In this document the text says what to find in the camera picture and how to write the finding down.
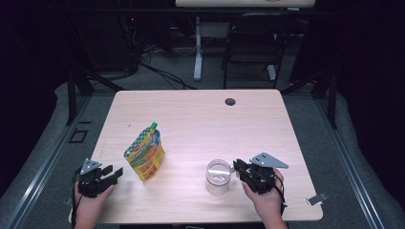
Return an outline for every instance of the desk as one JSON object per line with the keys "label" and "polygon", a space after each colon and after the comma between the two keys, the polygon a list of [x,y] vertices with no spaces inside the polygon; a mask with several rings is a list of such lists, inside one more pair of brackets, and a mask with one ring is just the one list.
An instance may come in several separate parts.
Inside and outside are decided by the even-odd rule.
{"label": "desk", "polygon": [[[315,0],[176,0],[176,7],[184,8],[312,8]],[[196,64],[194,80],[202,79],[203,55],[201,48],[201,22],[196,19]],[[274,76],[273,68],[267,68]]]}
{"label": "desk", "polygon": [[[227,98],[236,104],[226,105]],[[156,176],[141,182],[123,153],[154,121],[166,155]],[[123,167],[123,176],[99,222],[260,221],[235,174],[228,192],[215,197],[205,189],[205,169],[213,159],[248,161],[262,151],[289,165],[281,169],[288,204],[283,219],[320,219],[321,207],[306,203],[315,191],[278,91],[118,92],[92,159]]]}

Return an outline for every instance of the glass jar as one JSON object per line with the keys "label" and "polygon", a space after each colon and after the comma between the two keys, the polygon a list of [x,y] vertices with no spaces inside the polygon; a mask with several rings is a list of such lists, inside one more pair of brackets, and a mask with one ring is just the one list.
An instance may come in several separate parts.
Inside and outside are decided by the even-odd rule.
{"label": "glass jar", "polygon": [[231,168],[226,161],[215,159],[206,167],[205,177],[206,190],[214,196],[220,196],[229,189]]}

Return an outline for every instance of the juice pouch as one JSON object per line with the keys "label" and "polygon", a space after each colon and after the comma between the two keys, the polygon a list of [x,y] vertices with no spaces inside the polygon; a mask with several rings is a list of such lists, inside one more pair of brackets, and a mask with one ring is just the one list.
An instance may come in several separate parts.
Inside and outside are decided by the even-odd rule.
{"label": "juice pouch", "polygon": [[157,126],[154,122],[151,127],[143,130],[124,153],[125,159],[142,181],[155,176],[164,158]]}

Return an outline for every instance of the human arm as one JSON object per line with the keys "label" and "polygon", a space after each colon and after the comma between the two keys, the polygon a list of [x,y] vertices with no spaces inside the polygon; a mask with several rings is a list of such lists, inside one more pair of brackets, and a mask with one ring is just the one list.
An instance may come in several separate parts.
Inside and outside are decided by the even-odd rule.
{"label": "human arm", "polygon": [[[276,178],[276,186],[281,189],[281,182],[284,180],[282,174],[277,169],[274,169]],[[254,193],[250,187],[243,182],[245,194],[252,200],[254,208],[262,219],[266,229],[285,229],[286,224],[281,217],[281,197],[276,189],[272,188],[269,192],[264,194]]]}
{"label": "human arm", "polygon": [[75,229],[95,228],[105,200],[114,192],[114,185],[108,187],[96,198],[83,197],[78,192],[78,183],[75,184],[76,218]]}

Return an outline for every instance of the office chair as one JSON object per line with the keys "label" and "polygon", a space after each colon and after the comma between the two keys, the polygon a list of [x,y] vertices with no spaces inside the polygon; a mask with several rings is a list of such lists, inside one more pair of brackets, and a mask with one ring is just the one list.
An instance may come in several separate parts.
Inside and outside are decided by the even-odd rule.
{"label": "office chair", "polygon": [[264,65],[264,70],[268,65],[277,66],[273,82],[273,88],[276,88],[285,46],[294,27],[294,18],[281,12],[236,16],[229,23],[227,32],[223,60],[224,89],[227,80],[241,80],[228,78],[229,63]]}

